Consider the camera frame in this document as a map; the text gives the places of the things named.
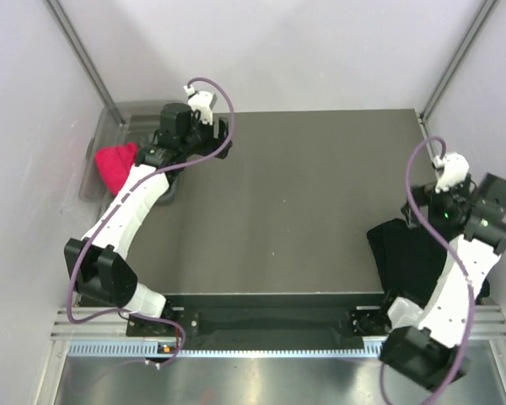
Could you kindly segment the black t shirt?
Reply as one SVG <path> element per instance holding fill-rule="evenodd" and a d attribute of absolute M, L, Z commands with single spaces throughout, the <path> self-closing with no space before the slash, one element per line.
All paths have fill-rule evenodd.
<path fill-rule="evenodd" d="M 366 234 L 383 290 L 424 307 L 444 269 L 447 251 L 423 227 L 392 219 Z"/>

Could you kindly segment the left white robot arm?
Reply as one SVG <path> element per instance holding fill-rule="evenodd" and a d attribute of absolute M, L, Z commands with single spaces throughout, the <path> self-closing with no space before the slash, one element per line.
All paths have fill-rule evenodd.
<path fill-rule="evenodd" d="M 179 174 L 200 160 L 223 159 L 231 147 L 229 124 L 213 119 L 215 96 L 202 91 L 186 103 L 169 103 L 159 128 L 140 145 L 124 186 L 97 224 L 81 239 L 70 239 L 64 256 L 70 278 L 67 303 L 74 294 L 119 310 L 145 316 L 154 333 L 169 332 L 175 322 L 166 298 L 140 283 L 127 255 L 143 221 Z"/>

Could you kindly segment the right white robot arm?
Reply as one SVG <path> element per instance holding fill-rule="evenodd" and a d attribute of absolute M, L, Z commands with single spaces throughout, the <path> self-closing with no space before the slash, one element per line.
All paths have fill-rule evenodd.
<path fill-rule="evenodd" d="M 465 356 L 476 298 L 506 251 L 506 180 L 491 173 L 462 200 L 457 234 L 446 240 L 424 218 L 419 221 L 445 249 L 446 259 L 425 305 L 396 298 L 376 314 L 388 334 L 379 359 L 437 395 L 468 369 Z"/>

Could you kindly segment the grey plastic bin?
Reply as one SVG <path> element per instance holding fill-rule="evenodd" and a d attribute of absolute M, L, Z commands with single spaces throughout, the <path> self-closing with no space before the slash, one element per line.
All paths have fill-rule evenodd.
<path fill-rule="evenodd" d="M 86 151 L 86 165 L 79 189 L 79 197 L 87 203 L 94 203 L 98 208 L 106 209 L 112 201 L 107 186 L 102 181 L 95 153 L 111 146 L 135 143 L 143 146 L 154 140 L 154 132 L 159 128 L 159 116 L 166 104 L 175 100 L 141 100 L 117 102 L 117 111 L 124 119 L 118 124 L 113 116 L 114 111 L 104 108 L 94 136 Z"/>

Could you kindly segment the pink t shirt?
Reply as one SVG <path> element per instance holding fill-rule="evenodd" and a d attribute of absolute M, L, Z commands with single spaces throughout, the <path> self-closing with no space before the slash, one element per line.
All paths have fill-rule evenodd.
<path fill-rule="evenodd" d="M 94 155 L 100 177 L 107 189 L 116 196 L 126 184 L 130 170 L 137 157 L 135 143 L 102 148 Z"/>

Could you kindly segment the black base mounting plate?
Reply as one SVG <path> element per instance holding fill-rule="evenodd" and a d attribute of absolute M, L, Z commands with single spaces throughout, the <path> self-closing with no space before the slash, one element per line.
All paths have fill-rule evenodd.
<path fill-rule="evenodd" d="M 327 331 L 347 334 L 350 313 L 378 308 L 382 293 L 169 294 L 162 319 L 189 337 L 219 331 Z"/>

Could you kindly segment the left aluminium frame post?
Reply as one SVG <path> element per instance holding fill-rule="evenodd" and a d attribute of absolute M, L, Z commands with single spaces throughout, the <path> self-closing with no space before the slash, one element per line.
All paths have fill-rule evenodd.
<path fill-rule="evenodd" d="M 110 95 L 110 91 L 107 89 L 104 80 L 100 76 L 98 69 L 86 50 L 81 37 L 67 14 L 66 9 L 58 0 L 44 0 L 43 3 L 46 5 L 52 18 L 57 23 L 57 26 L 73 51 L 74 56 L 80 63 L 84 73 L 89 79 L 89 82 L 92 84 L 94 90 L 101 99 L 104 107 L 111 114 L 115 123 L 118 126 L 123 126 L 125 124 L 125 119 L 116 106 L 116 102 Z"/>

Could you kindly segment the aluminium frame post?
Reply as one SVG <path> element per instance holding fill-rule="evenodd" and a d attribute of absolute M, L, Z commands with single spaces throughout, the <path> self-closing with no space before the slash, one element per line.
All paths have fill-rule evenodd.
<path fill-rule="evenodd" d="M 433 115 L 498 4 L 498 0 L 481 1 L 476 14 L 455 48 L 455 52 L 435 85 L 432 94 L 429 96 L 423 110 L 418 114 L 421 123 L 425 124 Z"/>
<path fill-rule="evenodd" d="M 116 102 L 110 95 L 110 91 L 107 89 L 104 80 L 100 76 L 98 69 L 86 50 L 81 37 L 67 14 L 66 9 L 58 0 L 44 0 L 43 3 L 46 5 L 52 18 L 57 23 L 57 26 L 73 51 L 74 56 L 80 63 L 84 73 L 89 79 L 89 82 L 92 84 L 94 90 L 101 99 L 104 107 L 111 114 L 115 123 L 118 126 L 123 126 L 125 124 L 125 119 L 116 106 Z"/>

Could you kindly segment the right aluminium frame post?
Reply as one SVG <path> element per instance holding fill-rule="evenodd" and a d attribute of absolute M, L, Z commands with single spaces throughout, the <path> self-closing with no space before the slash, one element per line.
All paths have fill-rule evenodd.
<path fill-rule="evenodd" d="M 498 4 L 498 0 L 481 1 L 476 14 L 455 48 L 455 52 L 435 85 L 432 94 L 429 96 L 423 110 L 418 114 L 421 123 L 425 124 L 433 115 Z"/>

